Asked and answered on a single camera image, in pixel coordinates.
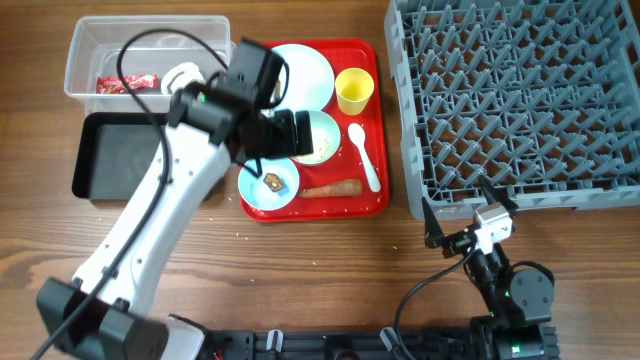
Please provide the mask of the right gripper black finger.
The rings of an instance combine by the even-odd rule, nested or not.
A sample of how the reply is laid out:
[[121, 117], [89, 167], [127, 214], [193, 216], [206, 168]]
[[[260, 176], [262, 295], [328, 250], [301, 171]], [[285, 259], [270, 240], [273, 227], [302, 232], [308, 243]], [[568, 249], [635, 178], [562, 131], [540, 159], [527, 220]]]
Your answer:
[[429, 201], [425, 197], [423, 197], [421, 199], [421, 203], [425, 225], [425, 245], [430, 249], [438, 248], [441, 246], [445, 235], [429, 204]]
[[485, 175], [478, 178], [478, 183], [488, 205], [498, 203], [506, 209], [510, 216], [516, 215], [518, 205], [508, 196], [506, 189], [495, 188]]

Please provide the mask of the white rice pile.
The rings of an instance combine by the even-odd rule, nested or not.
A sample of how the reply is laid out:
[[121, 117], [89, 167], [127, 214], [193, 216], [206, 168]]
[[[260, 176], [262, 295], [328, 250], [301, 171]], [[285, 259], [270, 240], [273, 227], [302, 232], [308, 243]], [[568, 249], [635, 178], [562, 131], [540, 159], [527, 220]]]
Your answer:
[[325, 128], [313, 127], [312, 141], [313, 151], [310, 154], [294, 156], [294, 161], [307, 166], [316, 166], [328, 161], [337, 151], [337, 138]]

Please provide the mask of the brown food scrap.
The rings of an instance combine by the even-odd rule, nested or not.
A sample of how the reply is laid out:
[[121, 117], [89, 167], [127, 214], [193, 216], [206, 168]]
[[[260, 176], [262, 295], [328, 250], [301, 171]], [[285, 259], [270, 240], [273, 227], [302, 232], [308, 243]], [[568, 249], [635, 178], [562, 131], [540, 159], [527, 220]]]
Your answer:
[[274, 173], [266, 173], [263, 182], [274, 193], [280, 192], [285, 188], [285, 183]]

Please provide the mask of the pale green bowl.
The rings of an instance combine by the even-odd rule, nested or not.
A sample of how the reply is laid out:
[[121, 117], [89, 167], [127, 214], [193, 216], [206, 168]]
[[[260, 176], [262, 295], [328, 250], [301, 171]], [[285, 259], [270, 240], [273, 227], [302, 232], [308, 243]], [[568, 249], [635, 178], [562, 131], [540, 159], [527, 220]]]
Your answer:
[[312, 131], [313, 152], [292, 157], [305, 166], [318, 166], [327, 162], [338, 150], [341, 132], [337, 122], [322, 111], [309, 111]]

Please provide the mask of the light blue small bowl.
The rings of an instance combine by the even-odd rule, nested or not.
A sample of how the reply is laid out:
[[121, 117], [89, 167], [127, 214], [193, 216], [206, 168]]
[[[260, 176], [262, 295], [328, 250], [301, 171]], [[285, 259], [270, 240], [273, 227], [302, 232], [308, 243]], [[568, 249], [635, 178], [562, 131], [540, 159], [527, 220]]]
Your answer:
[[[278, 159], [260, 161], [262, 173], [256, 177], [258, 166], [255, 160], [247, 161], [238, 176], [238, 189], [242, 199], [251, 207], [261, 211], [274, 211], [287, 206], [297, 195], [300, 186], [299, 171], [292, 160]], [[269, 190], [263, 179], [266, 173], [278, 175], [285, 188], [277, 193]]]

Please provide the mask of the orange carrot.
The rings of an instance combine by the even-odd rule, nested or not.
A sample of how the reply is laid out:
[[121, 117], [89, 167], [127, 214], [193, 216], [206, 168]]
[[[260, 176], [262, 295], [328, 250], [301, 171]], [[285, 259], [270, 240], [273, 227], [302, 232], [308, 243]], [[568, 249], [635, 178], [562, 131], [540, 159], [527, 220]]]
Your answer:
[[303, 189], [298, 196], [300, 198], [330, 198], [330, 197], [354, 197], [363, 192], [363, 185], [359, 179], [348, 179], [321, 187]]

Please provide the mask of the white tissue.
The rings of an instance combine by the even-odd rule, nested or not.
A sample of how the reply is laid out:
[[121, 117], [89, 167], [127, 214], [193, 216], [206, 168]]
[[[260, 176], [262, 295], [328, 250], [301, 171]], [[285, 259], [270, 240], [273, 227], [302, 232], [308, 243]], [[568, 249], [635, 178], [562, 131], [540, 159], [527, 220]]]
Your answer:
[[162, 76], [160, 91], [163, 95], [172, 95], [192, 82], [204, 84], [205, 79], [195, 63], [184, 62], [171, 68]]

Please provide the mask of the red snack wrapper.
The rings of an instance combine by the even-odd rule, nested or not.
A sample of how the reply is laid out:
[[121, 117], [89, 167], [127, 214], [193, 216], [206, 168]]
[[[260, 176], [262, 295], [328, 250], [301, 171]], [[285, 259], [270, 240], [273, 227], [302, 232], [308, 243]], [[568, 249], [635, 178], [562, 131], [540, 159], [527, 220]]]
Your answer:
[[95, 91], [102, 95], [124, 94], [128, 88], [138, 92], [156, 89], [158, 85], [156, 74], [124, 76], [123, 81], [117, 76], [105, 76], [97, 79]]

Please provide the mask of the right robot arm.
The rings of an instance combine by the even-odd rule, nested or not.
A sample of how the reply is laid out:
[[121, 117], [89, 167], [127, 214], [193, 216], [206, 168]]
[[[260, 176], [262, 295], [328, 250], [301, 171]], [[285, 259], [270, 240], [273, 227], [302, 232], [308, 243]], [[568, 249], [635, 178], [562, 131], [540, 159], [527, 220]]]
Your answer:
[[443, 233], [431, 205], [422, 201], [426, 246], [440, 248], [445, 258], [463, 257], [461, 267], [489, 311], [470, 320], [467, 355], [472, 359], [558, 359], [556, 329], [548, 325], [554, 275], [533, 261], [509, 261], [501, 243], [514, 232], [518, 205], [486, 177], [479, 183], [487, 204], [474, 211], [469, 226], [453, 234]]

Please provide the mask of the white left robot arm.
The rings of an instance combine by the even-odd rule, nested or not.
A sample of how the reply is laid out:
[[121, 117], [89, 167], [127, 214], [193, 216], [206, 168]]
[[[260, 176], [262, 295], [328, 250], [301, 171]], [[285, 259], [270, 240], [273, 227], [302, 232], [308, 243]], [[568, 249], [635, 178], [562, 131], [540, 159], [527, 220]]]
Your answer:
[[270, 96], [226, 81], [172, 97], [155, 159], [95, 252], [69, 283], [49, 278], [36, 304], [50, 347], [78, 359], [199, 359], [207, 331], [179, 317], [149, 318], [160, 276], [194, 212], [229, 168], [312, 149], [306, 111], [271, 108]]

